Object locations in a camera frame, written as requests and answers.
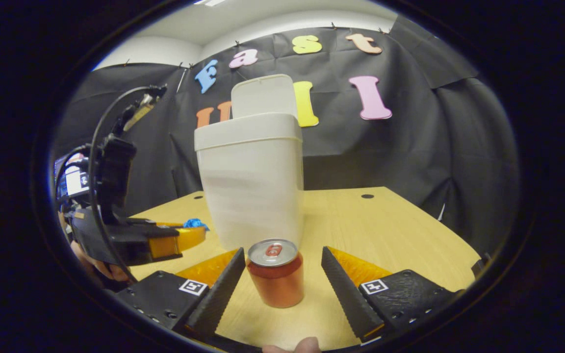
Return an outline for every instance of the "foam letter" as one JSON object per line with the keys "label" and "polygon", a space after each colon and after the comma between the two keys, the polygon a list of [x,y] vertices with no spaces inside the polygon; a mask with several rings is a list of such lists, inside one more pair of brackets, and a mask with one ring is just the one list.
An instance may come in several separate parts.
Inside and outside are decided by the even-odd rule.
{"label": "foam letter", "polygon": [[295,46],[293,51],[298,54],[317,53],[321,50],[320,38],[316,36],[297,36],[291,43]]}
{"label": "foam letter", "polygon": [[203,127],[208,125],[208,121],[210,120],[210,114],[213,112],[213,107],[208,107],[200,110],[199,112],[195,113],[195,116],[198,117],[198,127]]}
{"label": "foam letter", "polygon": [[364,37],[363,34],[350,34],[346,37],[346,39],[352,40],[352,43],[355,43],[357,48],[366,53],[379,54],[383,51],[383,49],[379,47],[373,47],[370,45],[370,42],[374,42],[374,38]]}
{"label": "foam letter", "polygon": [[215,78],[213,78],[213,76],[217,74],[215,64],[217,64],[217,60],[211,60],[210,63],[207,63],[206,66],[204,66],[204,69],[202,69],[202,71],[198,72],[198,74],[195,75],[195,79],[197,81],[200,81],[200,85],[202,85],[202,93],[210,89],[213,83],[215,83]]}
{"label": "foam letter", "polygon": [[313,87],[310,81],[300,81],[293,83],[293,90],[296,92],[296,104],[298,105],[298,124],[300,127],[315,126],[320,123],[320,119],[313,114],[311,105],[311,95],[309,91]]}
{"label": "foam letter", "polygon": [[361,118],[365,120],[387,119],[392,116],[392,110],[385,108],[379,89],[376,83],[379,79],[374,76],[356,76],[348,80],[352,83],[361,96],[363,110],[361,110]]}
{"label": "foam letter", "polygon": [[237,69],[237,67],[252,65],[258,60],[256,53],[258,53],[258,50],[256,49],[248,49],[237,53],[234,56],[235,60],[231,61],[228,66],[231,69]]}
{"label": "foam letter", "polygon": [[232,101],[219,103],[219,105],[217,106],[217,109],[219,109],[219,121],[220,121],[220,123],[222,121],[226,121],[229,118],[231,118],[231,106],[232,106]]}

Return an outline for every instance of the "can lid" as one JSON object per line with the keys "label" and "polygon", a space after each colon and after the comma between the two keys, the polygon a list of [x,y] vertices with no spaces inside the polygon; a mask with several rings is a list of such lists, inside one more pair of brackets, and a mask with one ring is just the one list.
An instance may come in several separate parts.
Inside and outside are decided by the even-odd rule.
{"label": "can lid", "polygon": [[250,246],[247,257],[258,266],[276,267],[290,263],[296,258],[298,248],[289,240],[265,239]]}

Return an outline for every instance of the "blue letter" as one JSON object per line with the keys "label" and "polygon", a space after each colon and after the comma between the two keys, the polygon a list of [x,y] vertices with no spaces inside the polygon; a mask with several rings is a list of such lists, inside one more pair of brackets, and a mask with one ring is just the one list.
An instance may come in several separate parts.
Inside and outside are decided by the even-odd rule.
{"label": "blue letter", "polygon": [[211,60],[210,63],[207,63],[206,66],[204,66],[204,69],[202,69],[202,71],[198,72],[198,74],[195,75],[195,79],[200,81],[200,85],[202,85],[202,93],[210,89],[213,83],[215,83],[213,76],[217,74],[217,70],[215,69],[216,64],[217,60]]}

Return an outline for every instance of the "white ceiling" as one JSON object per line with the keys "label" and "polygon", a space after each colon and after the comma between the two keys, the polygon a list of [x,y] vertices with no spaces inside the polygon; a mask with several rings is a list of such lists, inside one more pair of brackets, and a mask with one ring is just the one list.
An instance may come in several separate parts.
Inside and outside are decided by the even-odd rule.
{"label": "white ceiling", "polygon": [[369,0],[226,0],[214,7],[184,7],[135,36],[165,36],[204,46],[245,25],[283,14],[314,10],[352,11],[395,18],[393,11]]}

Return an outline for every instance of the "pull tab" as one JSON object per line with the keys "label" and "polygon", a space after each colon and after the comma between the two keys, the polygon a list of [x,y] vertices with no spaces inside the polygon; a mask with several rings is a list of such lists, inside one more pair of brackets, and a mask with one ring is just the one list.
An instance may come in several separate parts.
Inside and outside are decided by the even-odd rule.
{"label": "pull tab", "polygon": [[268,256],[278,256],[281,253],[283,247],[280,244],[271,244],[267,250],[265,250],[265,255]]}

